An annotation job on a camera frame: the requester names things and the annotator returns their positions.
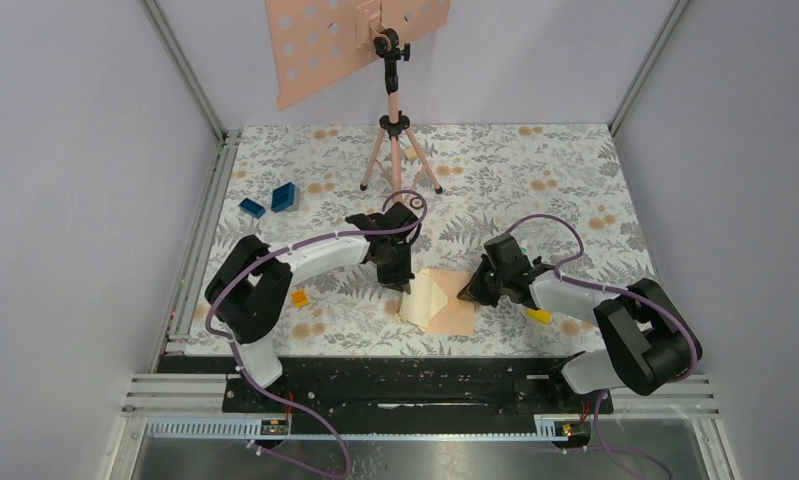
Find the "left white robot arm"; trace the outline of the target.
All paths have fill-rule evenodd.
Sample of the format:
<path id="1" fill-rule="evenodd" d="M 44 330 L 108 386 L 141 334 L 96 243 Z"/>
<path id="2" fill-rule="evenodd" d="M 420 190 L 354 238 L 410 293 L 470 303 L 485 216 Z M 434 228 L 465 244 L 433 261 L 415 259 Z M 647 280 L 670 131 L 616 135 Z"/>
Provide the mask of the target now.
<path id="1" fill-rule="evenodd" d="M 206 329 L 229 342 L 250 380 L 247 398 L 257 408 L 271 411 L 284 401 L 273 331 L 292 287 L 335 269 L 372 264 L 382 287 L 409 291 L 411 247 L 423 219 L 395 203 L 384 212 L 348 217 L 341 231 L 277 246 L 249 235 L 235 245 L 206 287 Z"/>

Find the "tan paper envelope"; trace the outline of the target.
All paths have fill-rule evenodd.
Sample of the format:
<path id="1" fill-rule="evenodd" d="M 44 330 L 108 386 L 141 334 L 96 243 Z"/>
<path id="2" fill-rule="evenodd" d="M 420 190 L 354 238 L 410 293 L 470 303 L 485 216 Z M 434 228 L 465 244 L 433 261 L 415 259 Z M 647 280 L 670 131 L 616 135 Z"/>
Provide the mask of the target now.
<path id="1" fill-rule="evenodd" d="M 424 333 L 472 336 L 476 307 L 457 298 L 471 276 L 466 271 L 420 270 L 410 282 L 411 293 L 402 294 L 398 312 Z"/>

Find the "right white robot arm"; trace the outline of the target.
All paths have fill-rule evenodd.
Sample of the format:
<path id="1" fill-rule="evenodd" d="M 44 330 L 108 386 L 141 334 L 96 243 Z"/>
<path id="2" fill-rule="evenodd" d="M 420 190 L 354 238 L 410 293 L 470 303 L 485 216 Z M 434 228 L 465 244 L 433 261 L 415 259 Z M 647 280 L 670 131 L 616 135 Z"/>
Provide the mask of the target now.
<path id="1" fill-rule="evenodd" d="M 603 348 L 565 361 L 548 386 L 550 402 L 564 412 L 599 390 L 627 388 L 648 396 L 691 373 L 702 357 L 699 340 L 657 282 L 616 287 L 569 277 L 540 258 L 529 259 L 510 234 L 485 243 L 481 263 L 458 297 L 491 307 L 506 297 L 599 329 Z"/>

